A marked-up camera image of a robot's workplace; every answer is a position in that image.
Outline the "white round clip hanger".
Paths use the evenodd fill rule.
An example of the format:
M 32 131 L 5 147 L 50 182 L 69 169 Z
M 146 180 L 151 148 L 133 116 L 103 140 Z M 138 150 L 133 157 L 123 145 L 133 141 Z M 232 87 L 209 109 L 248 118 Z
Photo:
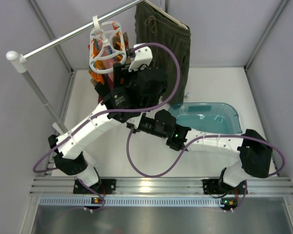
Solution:
M 103 60 L 114 58 L 114 63 L 124 64 L 127 59 L 122 26 L 117 21 L 100 23 L 98 16 L 94 16 L 92 22 L 94 28 L 90 32 L 89 69 L 96 74 L 108 74 L 113 71 L 113 68 L 105 70 Z M 101 50 L 99 49 L 98 41 L 103 44 Z M 104 47 L 109 48 L 109 56 L 102 56 Z

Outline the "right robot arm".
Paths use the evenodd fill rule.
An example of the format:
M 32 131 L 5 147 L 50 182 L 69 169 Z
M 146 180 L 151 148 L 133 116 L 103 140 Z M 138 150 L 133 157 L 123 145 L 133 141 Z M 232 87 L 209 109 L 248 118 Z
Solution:
M 145 132 L 166 139 L 166 145 L 175 151 L 219 153 L 234 158 L 235 162 L 225 167 L 217 181 L 217 189 L 228 193 L 248 178 L 268 178 L 272 148 L 255 130 L 243 134 L 221 135 L 184 127 L 176 122 L 168 111 L 158 111 L 154 118 L 142 114 L 137 121 L 127 121 L 133 133 Z

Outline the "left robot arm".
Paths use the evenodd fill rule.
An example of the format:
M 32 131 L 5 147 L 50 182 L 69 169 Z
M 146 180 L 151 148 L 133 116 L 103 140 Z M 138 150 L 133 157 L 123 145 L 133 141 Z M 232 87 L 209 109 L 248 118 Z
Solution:
M 84 149 L 110 129 L 155 109 L 167 87 L 165 71 L 146 64 L 132 70 L 128 64 L 115 63 L 113 73 L 112 89 L 96 83 L 95 90 L 102 101 L 95 110 L 70 131 L 48 138 L 55 152 L 56 168 L 93 190 L 100 186 L 101 179 L 95 167 L 86 161 Z

